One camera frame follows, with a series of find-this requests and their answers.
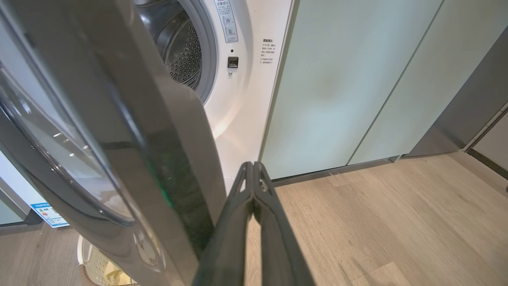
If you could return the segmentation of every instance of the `white basket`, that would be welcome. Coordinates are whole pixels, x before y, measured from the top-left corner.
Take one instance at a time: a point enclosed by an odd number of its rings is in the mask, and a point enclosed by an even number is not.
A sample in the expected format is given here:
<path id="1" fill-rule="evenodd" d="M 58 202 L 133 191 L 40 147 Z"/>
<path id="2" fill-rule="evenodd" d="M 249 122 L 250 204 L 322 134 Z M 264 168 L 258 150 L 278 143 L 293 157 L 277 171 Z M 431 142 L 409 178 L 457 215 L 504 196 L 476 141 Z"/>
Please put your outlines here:
<path id="1" fill-rule="evenodd" d="M 86 286 L 139 286 L 82 236 L 79 236 L 78 239 L 78 262 L 79 274 Z"/>

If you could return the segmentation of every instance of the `light green cabinet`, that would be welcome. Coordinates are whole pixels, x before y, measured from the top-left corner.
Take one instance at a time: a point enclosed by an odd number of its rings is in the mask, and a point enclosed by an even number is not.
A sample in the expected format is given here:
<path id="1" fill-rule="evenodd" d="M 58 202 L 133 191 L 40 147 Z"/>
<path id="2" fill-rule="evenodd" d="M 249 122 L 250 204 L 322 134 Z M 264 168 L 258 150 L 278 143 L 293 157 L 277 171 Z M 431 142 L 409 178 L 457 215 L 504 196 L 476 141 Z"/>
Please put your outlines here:
<path id="1" fill-rule="evenodd" d="M 441 0 L 297 0 L 261 161 L 271 178 L 347 164 Z"/>
<path id="2" fill-rule="evenodd" d="M 409 153 L 507 25 L 506 0 L 444 0 L 350 164 Z"/>

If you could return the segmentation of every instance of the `wooden floor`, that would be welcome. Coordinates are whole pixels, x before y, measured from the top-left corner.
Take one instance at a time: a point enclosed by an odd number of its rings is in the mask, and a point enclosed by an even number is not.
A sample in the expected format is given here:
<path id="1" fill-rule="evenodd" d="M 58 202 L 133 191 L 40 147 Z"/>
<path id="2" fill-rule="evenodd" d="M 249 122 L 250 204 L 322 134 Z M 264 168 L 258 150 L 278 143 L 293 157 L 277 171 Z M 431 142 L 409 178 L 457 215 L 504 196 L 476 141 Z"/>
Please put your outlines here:
<path id="1" fill-rule="evenodd" d="M 282 186 L 318 285 L 507 285 L 508 181 L 454 153 Z M 261 285 L 249 226 L 246 284 Z M 77 234 L 0 233 L 2 285 L 80 285 Z"/>

